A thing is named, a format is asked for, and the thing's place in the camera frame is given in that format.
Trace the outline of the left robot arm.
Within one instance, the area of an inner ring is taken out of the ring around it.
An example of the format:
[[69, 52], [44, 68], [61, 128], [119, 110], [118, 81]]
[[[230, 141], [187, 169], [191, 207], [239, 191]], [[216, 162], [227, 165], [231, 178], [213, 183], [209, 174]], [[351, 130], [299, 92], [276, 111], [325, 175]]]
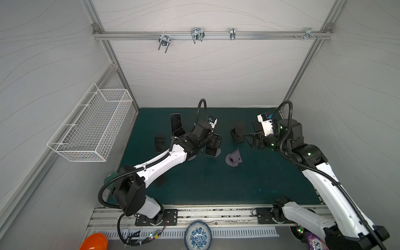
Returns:
[[183, 128], [175, 130], [171, 145], [164, 152], [142, 164], [120, 168], [117, 176], [100, 188], [99, 203], [121, 209], [127, 217], [140, 214], [155, 219], [162, 216], [164, 208], [147, 196], [147, 188], [173, 167], [196, 158], [201, 150], [211, 157], [221, 153], [222, 137], [215, 133], [218, 119], [206, 115], [205, 120], [200, 120], [201, 110], [207, 111], [205, 99], [199, 101], [193, 128], [188, 132]]

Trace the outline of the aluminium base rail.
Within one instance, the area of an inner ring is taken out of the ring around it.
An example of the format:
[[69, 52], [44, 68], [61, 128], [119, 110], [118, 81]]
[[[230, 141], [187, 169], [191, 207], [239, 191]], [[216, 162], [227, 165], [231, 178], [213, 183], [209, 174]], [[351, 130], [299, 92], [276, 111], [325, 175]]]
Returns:
[[[165, 205], [166, 209], [176, 209], [177, 228], [187, 227], [201, 220], [212, 227], [259, 227], [256, 208], [272, 209], [271, 204], [248, 205]], [[119, 209], [96, 208], [86, 230], [114, 230], [122, 214]]]

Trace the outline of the metal bracket far right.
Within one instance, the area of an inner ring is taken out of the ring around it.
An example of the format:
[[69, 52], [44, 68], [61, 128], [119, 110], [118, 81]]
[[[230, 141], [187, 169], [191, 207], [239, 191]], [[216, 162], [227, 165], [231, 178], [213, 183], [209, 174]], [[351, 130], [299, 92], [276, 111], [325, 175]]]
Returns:
[[302, 35], [300, 35], [300, 36], [294, 35], [293, 37], [294, 37], [295, 39], [297, 39], [297, 40], [304, 40], [304, 41], [306, 41], [306, 40], [319, 40], [319, 39], [322, 39], [322, 36], [320, 36], [320, 35], [315, 35], [315, 34], [313, 33], [312, 28], [308, 28], [308, 29], [304, 32], [304, 34], [302, 34]]

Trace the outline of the blue white ceramic bowl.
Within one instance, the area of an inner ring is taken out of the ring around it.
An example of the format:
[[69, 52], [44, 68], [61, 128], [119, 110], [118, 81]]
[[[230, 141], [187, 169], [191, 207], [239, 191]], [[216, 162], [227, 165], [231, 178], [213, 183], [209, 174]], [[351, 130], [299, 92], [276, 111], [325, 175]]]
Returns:
[[187, 250], [209, 250], [212, 243], [210, 227], [202, 221], [194, 221], [185, 231], [184, 242]]

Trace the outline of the green table mat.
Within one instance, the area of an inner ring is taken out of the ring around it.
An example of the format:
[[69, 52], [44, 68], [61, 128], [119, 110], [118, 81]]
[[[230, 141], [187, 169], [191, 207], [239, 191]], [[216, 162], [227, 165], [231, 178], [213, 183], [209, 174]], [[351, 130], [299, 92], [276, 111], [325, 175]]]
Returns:
[[[311, 183], [295, 165], [272, 149], [252, 149], [248, 143], [235, 144], [231, 129], [236, 123], [245, 124], [245, 132], [254, 131], [253, 120], [265, 113], [264, 108], [209, 108], [200, 112], [218, 119], [215, 131], [223, 137], [221, 154], [210, 157], [199, 153], [167, 171], [168, 182], [160, 188], [153, 182], [146, 194], [162, 204], [271, 204], [288, 197], [299, 204], [317, 205], [320, 199]], [[122, 165], [135, 166], [152, 159], [154, 136], [165, 134], [165, 144], [171, 144], [169, 115], [180, 113], [185, 130], [191, 130], [196, 117], [195, 108], [142, 108], [133, 126]], [[239, 150], [243, 162], [237, 167], [226, 164], [226, 156]]]

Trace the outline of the metal u-bolt clamp left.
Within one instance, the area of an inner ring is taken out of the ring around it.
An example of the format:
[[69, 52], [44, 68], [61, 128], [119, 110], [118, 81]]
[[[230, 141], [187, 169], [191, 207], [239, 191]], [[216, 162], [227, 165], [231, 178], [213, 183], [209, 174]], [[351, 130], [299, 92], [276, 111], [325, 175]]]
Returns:
[[169, 48], [170, 43], [171, 43], [170, 37], [167, 36], [167, 35], [165, 35], [165, 34], [162, 34], [162, 35], [159, 37], [158, 41], [159, 41], [158, 50], [160, 50], [161, 47], [165, 47], [165, 53], [167, 53], [168, 48]]

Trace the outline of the purple phone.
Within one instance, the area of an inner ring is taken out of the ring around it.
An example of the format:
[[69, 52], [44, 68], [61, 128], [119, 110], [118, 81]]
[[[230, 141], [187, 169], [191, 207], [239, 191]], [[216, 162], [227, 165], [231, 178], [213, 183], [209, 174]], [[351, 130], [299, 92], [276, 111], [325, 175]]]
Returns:
[[180, 113], [170, 114], [169, 119], [172, 133], [182, 128], [182, 119]]
[[186, 134], [186, 131], [181, 127], [173, 132], [174, 137], [181, 137]]

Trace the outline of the teal phone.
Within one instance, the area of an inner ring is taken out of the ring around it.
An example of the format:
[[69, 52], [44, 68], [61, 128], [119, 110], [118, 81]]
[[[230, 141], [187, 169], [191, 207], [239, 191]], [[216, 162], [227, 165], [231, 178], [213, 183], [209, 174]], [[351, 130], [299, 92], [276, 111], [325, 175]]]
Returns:
[[154, 152], [162, 153], [166, 150], [165, 134], [157, 134], [154, 136]]
[[205, 150], [205, 154], [207, 154], [207, 155], [209, 155], [211, 157], [215, 157], [216, 152], [217, 152], [217, 149], [211, 149], [209, 147], [207, 147], [206, 150]]
[[258, 120], [253, 120], [255, 132], [263, 132], [262, 124]]

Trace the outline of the black stand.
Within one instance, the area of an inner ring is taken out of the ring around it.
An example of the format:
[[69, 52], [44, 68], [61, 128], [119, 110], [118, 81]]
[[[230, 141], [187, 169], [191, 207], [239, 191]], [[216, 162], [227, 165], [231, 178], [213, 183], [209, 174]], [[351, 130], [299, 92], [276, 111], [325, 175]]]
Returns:
[[158, 177], [154, 183], [156, 187], [161, 187], [162, 185], [166, 184], [168, 182], [166, 174], [161, 175]]
[[245, 130], [245, 124], [241, 122], [236, 123], [233, 129], [231, 129], [230, 133], [235, 144], [240, 144], [245, 141], [244, 130]]

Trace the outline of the metal clamp right of centre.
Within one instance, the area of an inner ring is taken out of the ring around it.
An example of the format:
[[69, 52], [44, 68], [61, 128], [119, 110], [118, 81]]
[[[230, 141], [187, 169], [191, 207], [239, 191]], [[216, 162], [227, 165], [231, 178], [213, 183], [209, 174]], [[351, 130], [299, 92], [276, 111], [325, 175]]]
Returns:
[[231, 28], [230, 29], [230, 40], [233, 41], [235, 40], [236, 37], [236, 29], [235, 28]]

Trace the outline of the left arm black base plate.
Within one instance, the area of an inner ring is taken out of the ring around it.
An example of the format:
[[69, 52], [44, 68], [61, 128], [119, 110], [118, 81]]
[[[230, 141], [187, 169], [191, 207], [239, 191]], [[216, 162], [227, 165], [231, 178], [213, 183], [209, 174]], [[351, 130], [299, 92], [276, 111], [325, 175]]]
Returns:
[[178, 220], [177, 209], [164, 209], [162, 208], [154, 218], [149, 218], [145, 215], [139, 214], [135, 220], [135, 226], [176, 226]]

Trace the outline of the purple snack bag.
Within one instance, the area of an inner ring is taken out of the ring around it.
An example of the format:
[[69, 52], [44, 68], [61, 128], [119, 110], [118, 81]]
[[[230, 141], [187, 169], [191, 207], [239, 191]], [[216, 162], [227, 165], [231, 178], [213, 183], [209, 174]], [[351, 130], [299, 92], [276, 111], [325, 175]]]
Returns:
[[325, 242], [311, 232], [305, 233], [305, 239], [309, 250], [329, 250]]

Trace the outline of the purple phone back left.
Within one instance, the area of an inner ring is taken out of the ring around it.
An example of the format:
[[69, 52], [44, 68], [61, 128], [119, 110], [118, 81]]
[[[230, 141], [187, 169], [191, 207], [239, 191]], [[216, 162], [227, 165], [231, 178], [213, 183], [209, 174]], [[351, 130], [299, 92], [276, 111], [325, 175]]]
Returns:
[[170, 114], [169, 119], [172, 133], [182, 128], [182, 119], [180, 113]]

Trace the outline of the orange plastic bowl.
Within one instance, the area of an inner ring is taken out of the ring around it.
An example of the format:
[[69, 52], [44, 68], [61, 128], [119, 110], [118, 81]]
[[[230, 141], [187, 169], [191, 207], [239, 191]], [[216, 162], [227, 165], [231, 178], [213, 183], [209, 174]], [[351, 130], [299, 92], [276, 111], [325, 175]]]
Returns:
[[87, 237], [81, 244], [79, 250], [107, 250], [108, 239], [101, 233], [95, 233]]

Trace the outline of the purple round stand front right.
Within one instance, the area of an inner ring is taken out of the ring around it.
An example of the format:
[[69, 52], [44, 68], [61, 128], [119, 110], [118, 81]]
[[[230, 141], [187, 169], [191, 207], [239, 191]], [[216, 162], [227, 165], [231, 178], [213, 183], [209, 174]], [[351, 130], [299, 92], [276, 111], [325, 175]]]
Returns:
[[237, 167], [239, 164], [243, 162], [239, 150], [236, 150], [233, 153], [228, 154], [226, 156], [225, 161], [226, 164], [229, 165], [230, 167]]

